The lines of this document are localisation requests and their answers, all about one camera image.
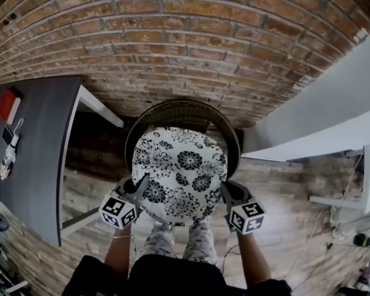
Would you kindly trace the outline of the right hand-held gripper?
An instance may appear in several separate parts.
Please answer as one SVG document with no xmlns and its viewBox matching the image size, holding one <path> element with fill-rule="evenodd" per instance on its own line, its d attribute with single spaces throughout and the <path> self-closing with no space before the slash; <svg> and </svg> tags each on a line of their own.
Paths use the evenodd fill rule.
<svg viewBox="0 0 370 296">
<path fill-rule="evenodd" d="M 246 235 L 260 229 L 265 218 L 265 208 L 243 185 L 221 182 L 221 195 L 229 209 L 229 225 Z"/>
</svg>

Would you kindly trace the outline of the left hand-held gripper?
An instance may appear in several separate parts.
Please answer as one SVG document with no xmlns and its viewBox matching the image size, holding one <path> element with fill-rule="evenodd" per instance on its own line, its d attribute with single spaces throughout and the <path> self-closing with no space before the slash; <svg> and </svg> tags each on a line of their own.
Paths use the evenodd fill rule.
<svg viewBox="0 0 370 296">
<path fill-rule="evenodd" d="M 99 207 L 102 219 L 117 229 L 125 229 L 134 223 L 149 180 L 149 174 L 145 174 L 135 186 L 131 177 L 121 179 L 116 188 L 105 195 Z"/>
</svg>

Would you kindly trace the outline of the black white floral cushion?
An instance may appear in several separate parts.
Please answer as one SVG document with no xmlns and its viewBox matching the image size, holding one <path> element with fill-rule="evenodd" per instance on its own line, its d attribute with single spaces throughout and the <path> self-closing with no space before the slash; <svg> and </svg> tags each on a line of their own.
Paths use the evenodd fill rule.
<svg viewBox="0 0 370 296">
<path fill-rule="evenodd" d="M 144 211 L 161 223 L 184 224 L 204 219 L 220 203 L 228 160 L 206 134 L 159 127 L 139 138 L 131 172 L 135 184 L 149 177 L 141 199 Z"/>
</svg>

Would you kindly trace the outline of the brown wicker chair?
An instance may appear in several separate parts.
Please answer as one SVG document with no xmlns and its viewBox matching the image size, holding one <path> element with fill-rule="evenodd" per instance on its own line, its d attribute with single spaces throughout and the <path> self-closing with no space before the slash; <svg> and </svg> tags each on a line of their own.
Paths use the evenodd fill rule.
<svg viewBox="0 0 370 296">
<path fill-rule="evenodd" d="M 230 178 L 237 170 L 241 147 L 235 129 L 229 120 L 216 108 L 192 99 L 172 99 L 161 102 L 142 113 L 131 127 L 125 144 L 125 163 L 130 170 L 136 143 L 149 126 L 177 127 L 207 132 L 212 124 L 222 135 L 228 150 L 228 173 Z"/>
</svg>

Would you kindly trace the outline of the person's right forearm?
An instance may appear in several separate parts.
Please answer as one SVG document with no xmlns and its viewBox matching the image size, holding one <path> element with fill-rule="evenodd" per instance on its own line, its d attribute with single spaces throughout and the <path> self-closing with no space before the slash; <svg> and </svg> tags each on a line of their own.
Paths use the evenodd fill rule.
<svg viewBox="0 0 370 296">
<path fill-rule="evenodd" d="M 253 234 L 237 233 L 247 287 L 271 279 L 271 270 Z"/>
</svg>

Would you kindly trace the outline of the person's left forearm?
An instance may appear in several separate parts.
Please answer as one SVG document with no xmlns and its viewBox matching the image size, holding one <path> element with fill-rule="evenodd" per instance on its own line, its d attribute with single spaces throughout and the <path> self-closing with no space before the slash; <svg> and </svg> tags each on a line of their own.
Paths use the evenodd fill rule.
<svg viewBox="0 0 370 296">
<path fill-rule="evenodd" d="M 130 266 L 131 226 L 117 229 L 106 254 L 104 264 L 119 276 L 127 278 Z"/>
</svg>

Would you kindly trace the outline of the person's patterned trousers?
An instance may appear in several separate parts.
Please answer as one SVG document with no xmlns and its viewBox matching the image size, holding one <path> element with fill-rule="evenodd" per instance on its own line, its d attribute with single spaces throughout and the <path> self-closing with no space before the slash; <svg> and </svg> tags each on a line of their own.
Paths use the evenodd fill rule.
<svg viewBox="0 0 370 296">
<path fill-rule="evenodd" d="M 146 255 L 158 255 L 177 259 L 178 257 L 174 254 L 173 246 L 174 227 L 156 221 L 152 232 L 140 250 L 137 260 Z M 213 243 L 209 217 L 195 221 L 190 225 L 188 242 L 182 259 L 217 265 L 218 257 Z"/>
</svg>

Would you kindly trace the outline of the person's black shirt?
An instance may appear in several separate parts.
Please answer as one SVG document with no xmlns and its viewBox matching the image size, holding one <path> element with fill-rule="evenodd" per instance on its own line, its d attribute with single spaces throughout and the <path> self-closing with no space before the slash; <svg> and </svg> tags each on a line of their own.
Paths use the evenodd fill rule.
<svg viewBox="0 0 370 296">
<path fill-rule="evenodd" d="M 285 280 L 241 289 L 227 285 L 218 267 L 161 255 L 144 255 L 128 277 L 85 256 L 62 296 L 291 296 Z"/>
</svg>

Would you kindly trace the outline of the dark grey table white legs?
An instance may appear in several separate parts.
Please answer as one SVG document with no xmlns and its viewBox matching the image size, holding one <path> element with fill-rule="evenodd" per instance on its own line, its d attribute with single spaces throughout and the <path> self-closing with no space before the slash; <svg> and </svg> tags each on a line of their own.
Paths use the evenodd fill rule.
<svg viewBox="0 0 370 296">
<path fill-rule="evenodd" d="M 79 103 L 111 124 L 123 121 L 91 94 L 78 76 L 17 81 L 0 85 L 15 88 L 22 100 L 10 130 L 20 136 L 16 161 L 9 176 L 0 177 L 0 201 L 20 221 L 53 246 L 62 238 L 98 218 L 98 209 L 62 222 L 63 174 L 68 140 Z M 0 118 L 0 164 L 6 144 Z"/>
</svg>

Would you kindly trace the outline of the smartphone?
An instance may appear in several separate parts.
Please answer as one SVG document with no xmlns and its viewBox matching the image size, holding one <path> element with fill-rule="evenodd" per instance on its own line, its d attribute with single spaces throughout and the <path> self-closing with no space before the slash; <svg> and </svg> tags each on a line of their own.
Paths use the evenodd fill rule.
<svg viewBox="0 0 370 296">
<path fill-rule="evenodd" d="M 12 142 L 13 138 L 14 138 L 14 134 L 7 126 L 5 126 L 2 132 L 2 140 L 8 146 Z"/>
</svg>

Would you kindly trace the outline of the red book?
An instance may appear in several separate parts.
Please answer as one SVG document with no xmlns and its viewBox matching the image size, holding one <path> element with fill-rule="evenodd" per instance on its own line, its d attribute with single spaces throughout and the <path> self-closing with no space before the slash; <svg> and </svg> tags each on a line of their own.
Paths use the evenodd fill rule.
<svg viewBox="0 0 370 296">
<path fill-rule="evenodd" d="M 13 124 L 22 98 L 12 89 L 6 88 L 0 99 L 0 118 L 8 125 Z"/>
</svg>

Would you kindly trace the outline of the white wall socket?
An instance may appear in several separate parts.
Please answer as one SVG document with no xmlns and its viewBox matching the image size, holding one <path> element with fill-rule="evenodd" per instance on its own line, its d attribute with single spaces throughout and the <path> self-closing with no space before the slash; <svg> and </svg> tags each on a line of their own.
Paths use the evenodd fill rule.
<svg viewBox="0 0 370 296">
<path fill-rule="evenodd" d="M 364 41 L 368 36 L 368 31 L 365 28 L 359 30 L 353 37 L 356 43 L 361 43 Z"/>
</svg>

